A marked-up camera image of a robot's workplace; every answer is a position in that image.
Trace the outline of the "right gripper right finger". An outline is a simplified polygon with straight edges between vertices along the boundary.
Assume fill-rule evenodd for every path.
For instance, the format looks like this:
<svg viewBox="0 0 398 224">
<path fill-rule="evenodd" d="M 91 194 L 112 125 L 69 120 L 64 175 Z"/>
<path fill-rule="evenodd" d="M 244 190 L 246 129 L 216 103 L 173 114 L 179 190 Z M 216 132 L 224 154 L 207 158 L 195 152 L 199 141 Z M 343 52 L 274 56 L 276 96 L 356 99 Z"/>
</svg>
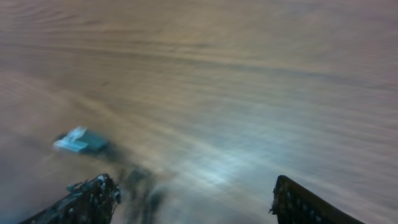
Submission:
<svg viewBox="0 0 398 224">
<path fill-rule="evenodd" d="M 286 175 L 277 178 L 269 213 L 278 224 L 364 224 Z"/>
</svg>

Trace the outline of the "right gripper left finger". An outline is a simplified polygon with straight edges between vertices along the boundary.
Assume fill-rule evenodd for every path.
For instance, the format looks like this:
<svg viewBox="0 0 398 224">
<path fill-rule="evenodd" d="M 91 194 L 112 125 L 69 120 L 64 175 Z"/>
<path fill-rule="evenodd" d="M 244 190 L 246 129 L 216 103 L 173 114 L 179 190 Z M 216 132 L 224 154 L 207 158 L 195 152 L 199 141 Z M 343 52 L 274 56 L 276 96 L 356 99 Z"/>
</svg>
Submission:
<svg viewBox="0 0 398 224">
<path fill-rule="evenodd" d="M 64 198 L 21 224 L 110 224 L 121 203 L 121 189 L 109 174 L 69 185 L 67 190 Z"/>
</svg>

